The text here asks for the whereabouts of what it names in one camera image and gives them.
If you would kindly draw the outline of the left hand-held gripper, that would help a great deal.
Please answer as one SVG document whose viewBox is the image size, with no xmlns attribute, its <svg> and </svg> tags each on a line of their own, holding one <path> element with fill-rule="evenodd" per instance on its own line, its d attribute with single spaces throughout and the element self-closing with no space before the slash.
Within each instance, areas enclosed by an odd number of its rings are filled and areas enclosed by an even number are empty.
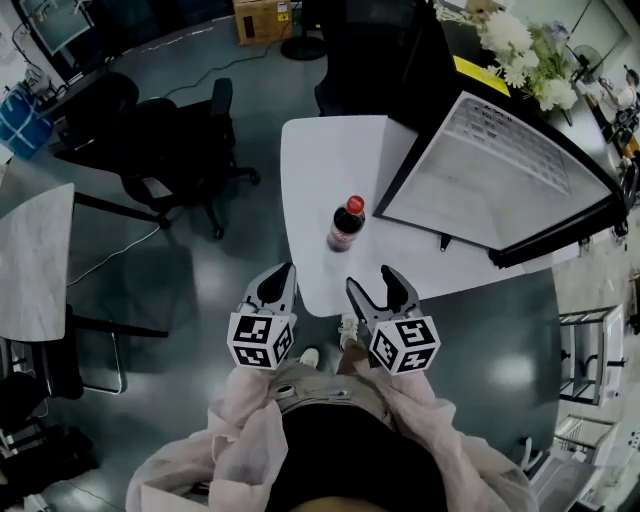
<svg viewBox="0 0 640 512">
<path fill-rule="evenodd" d="M 284 361 L 294 343 L 297 317 L 291 312 L 297 288 L 292 262 L 275 265 L 249 283 L 244 302 L 230 315 L 227 332 L 227 346 L 238 367 L 277 370 Z"/>
</svg>

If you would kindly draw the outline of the cola bottle red cap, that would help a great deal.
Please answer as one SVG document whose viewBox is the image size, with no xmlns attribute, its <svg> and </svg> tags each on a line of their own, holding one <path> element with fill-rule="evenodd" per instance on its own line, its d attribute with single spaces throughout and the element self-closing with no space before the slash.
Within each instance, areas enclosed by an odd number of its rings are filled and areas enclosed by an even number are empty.
<svg viewBox="0 0 640 512">
<path fill-rule="evenodd" d="M 350 196 L 333 214 L 332 224 L 327 236 L 328 246 L 335 252 L 349 250 L 355 238 L 363 229 L 365 222 L 364 199 L 359 195 Z"/>
</svg>

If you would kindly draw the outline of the white black-edged cabinet box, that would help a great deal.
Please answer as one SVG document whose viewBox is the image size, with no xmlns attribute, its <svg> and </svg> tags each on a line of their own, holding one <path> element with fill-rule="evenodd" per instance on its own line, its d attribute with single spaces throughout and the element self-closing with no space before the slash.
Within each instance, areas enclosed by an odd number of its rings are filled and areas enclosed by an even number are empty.
<svg viewBox="0 0 640 512">
<path fill-rule="evenodd" d="M 484 249 L 508 268 L 622 224 L 619 181 L 586 148 L 576 114 L 545 118 L 465 64 L 488 54 L 476 32 L 415 10 L 389 117 L 416 135 L 379 175 L 377 217 Z"/>
</svg>

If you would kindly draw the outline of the person's left forearm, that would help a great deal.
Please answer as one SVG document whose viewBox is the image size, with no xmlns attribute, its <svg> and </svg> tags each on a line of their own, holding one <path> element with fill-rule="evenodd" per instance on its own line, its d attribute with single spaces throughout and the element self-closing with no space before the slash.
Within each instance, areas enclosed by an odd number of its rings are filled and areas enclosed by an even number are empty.
<svg viewBox="0 0 640 512">
<path fill-rule="evenodd" d="M 251 415 L 271 401 L 270 386 L 293 367 L 293 363 L 285 363 L 270 371 L 238 366 L 231 371 L 225 395 L 208 410 L 207 430 L 212 433 L 214 459 L 239 439 Z"/>
</svg>

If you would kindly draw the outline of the person's right forearm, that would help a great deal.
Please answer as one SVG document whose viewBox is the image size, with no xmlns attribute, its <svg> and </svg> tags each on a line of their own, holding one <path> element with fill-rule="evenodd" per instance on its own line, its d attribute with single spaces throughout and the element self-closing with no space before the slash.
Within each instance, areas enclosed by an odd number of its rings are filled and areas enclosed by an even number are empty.
<svg viewBox="0 0 640 512">
<path fill-rule="evenodd" d="M 423 373 L 392 377 L 381 368 L 371 368 L 366 360 L 355 368 L 357 375 L 373 384 L 391 406 L 403 433 L 434 452 L 460 452 L 460 436 L 452 424 L 456 407 L 435 395 Z"/>
</svg>

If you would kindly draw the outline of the person's right shoe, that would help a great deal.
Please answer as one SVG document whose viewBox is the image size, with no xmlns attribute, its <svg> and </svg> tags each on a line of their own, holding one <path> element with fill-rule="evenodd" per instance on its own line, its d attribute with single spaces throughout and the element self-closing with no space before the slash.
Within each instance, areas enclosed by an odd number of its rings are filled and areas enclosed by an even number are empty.
<svg viewBox="0 0 640 512">
<path fill-rule="evenodd" d="M 346 313 L 341 316 L 338 328 L 340 335 L 339 348 L 341 352 L 352 347 L 359 347 L 359 319 L 353 313 Z"/>
</svg>

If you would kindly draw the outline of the person's torso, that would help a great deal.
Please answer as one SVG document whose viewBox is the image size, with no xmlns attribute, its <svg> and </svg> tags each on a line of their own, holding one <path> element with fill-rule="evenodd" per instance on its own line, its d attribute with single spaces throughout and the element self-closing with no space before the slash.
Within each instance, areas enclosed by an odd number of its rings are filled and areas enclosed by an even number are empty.
<svg viewBox="0 0 640 512">
<path fill-rule="evenodd" d="M 360 344 L 333 375 L 298 362 L 279 378 L 298 395 L 280 403 L 288 453 L 266 512 L 449 512 L 434 457 L 357 376 L 366 359 Z"/>
</svg>

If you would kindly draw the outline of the black office chair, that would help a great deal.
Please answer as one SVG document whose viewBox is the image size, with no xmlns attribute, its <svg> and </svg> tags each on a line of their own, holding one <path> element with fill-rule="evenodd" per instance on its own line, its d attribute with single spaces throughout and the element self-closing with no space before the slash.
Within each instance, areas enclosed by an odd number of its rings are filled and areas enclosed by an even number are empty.
<svg viewBox="0 0 640 512">
<path fill-rule="evenodd" d="M 177 206 L 201 206 L 220 240 L 224 228 L 214 211 L 214 197 L 234 178 L 257 185 L 261 176 L 236 161 L 230 110 L 233 83 L 214 81 L 211 97 L 179 107 L 168 98 L 137 104 L 122 119 L 120 179 L 134 200 L 162 215 Z"/>
<path fill-rule="evenodd" d="M 64 98 L 52 111 L 58 141 L 50 145 L 58 159 L 82 164 L 109 135 L 117 118 L 136 106 L 139 90 L 128 76 L 108 71 Z"/>
</svg>

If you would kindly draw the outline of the white metal rack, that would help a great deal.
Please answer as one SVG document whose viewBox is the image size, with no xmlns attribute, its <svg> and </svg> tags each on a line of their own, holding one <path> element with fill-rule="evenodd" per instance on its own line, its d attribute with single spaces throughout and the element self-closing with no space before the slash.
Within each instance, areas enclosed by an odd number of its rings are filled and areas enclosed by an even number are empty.
<svg viewBox="0 0 640 512">
<path fill-rule="evenodd" d="M 604 407 L 620 397 L 626 364 L 624 306 L 605 306 L 559 315 L 563 376 L 559 397 Z"/>
</svg>

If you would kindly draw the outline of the black mesh chair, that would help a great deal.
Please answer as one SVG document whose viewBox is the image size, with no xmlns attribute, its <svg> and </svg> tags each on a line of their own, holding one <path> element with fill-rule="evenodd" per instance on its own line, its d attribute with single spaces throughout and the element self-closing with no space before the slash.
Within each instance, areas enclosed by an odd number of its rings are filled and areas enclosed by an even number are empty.
<svg viewBox="0 0 640 512">
<path fill-rule="evenodd" d="M 319 0 L 327 71 L 315 87 L 320 114 L 386 115 L 411 54 L 422 0 Z"/>
</svg>

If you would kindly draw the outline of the grey marble table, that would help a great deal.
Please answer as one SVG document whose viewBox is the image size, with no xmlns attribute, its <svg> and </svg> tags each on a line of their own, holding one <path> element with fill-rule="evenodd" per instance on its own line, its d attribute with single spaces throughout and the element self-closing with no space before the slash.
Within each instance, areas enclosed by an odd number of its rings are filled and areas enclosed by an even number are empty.
<svg viewBox="0 0 640 512">
<path fill-rule="evenodd" d="M 150 232 L 70 280 L 71 229 L 77 204 L 149 221 L 158 228 L 168 225 L 150 214 L 77 193 L 71 183 L 14 208 L 0 218 L 0 338 L 21 343 L 61 339 L 65 334 L 68 288 L 155 234 Z M 128 327 L 126 336 L 168 336 L 166 331 L 123 326 Z"/>
</svg>

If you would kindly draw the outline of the white plastic crate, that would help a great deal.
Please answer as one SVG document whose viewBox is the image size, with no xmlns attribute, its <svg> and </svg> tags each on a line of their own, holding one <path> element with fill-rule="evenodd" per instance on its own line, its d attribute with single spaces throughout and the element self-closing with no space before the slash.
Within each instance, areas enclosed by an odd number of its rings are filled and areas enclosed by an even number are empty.
<svg viewBox="0 0 640 512">
<path fill-rule="evenodd" d="M 550 451 L 530 474 L 539 512 L 569 512 L 604 473 L 604 468 Z"/>
</svg>

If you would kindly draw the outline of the brown cardboard box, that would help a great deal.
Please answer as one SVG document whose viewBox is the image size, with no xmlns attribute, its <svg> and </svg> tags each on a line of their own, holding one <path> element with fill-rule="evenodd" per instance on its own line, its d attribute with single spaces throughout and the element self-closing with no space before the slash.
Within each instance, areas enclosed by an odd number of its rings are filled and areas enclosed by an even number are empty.
<svg viewBox="0 0 640 512">
<path fill-rule="evenodd" d="M 233 6 L 241 45 L 278 42 L 292 36 L 290 0 L 234 0 Z"/>
</svg>

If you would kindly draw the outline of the white flower bouquet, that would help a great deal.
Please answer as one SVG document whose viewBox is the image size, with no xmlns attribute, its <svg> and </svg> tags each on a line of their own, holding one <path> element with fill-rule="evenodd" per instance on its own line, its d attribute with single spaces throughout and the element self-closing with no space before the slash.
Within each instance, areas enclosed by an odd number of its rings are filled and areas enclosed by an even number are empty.
<svg viewBox="0 0 640 512">
<path fill-rule="evenodd" d="M 433 7 L 438 21 L 474 28 L 481 48 L 493 54 L 485 73 L 501 78 L 524 98 L 535 99 L 542 111 L 569 111 L 577 102 L 574 65 L 562 30 L 549 24 L 525 24 L 499 6 L 455 11 L 433 0 Z"/>
</svg>

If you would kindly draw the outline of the blue bag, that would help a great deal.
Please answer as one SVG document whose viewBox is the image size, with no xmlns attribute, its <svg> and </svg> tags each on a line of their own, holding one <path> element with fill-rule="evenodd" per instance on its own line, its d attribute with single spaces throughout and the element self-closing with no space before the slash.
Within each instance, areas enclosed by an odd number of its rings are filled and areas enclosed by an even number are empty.
<svg viewBox="0 0 640 512">
<path fill-rule="evenodd" d="M 49 140 L 54 124 L 41 115 L 37 98 L 20 84 L 0 104 L 0 143 L 22 160 L 30 160 Z"/>
</svg>

